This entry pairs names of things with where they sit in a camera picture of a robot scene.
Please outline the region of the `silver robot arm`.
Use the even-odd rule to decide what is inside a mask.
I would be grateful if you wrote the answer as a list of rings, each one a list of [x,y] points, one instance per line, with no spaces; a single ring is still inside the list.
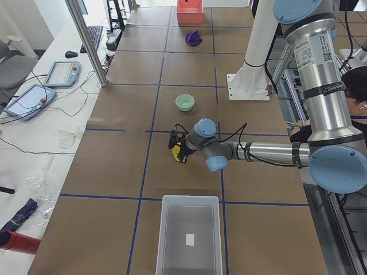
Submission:
[[[243,66],[227,76],[231,100],[264,100],[263,70],[272,33],[281,28],[285,47],[274,78],[284,76],[295,112],[309,122],[305,143],[262,143],[217,140],[211,119],[191,130],[173,129],[169,149],[181,163],[199,151],[211,171],[230,160],[260,161],[275,166],[307,167],[314,183],[337,194],[354,193],[366,185],[366,145],[354,128],[335,55],[338,1],[260,1]]]

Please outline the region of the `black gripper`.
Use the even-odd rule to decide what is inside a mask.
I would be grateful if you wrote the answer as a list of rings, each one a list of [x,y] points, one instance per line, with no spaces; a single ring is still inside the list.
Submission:
[[[192,154],[192,150],[186,145],[185,139],[182,138],[180,142],[178,142],[179,151],[177,154],[177,159],[180,162],[187,163],[188,156]]]

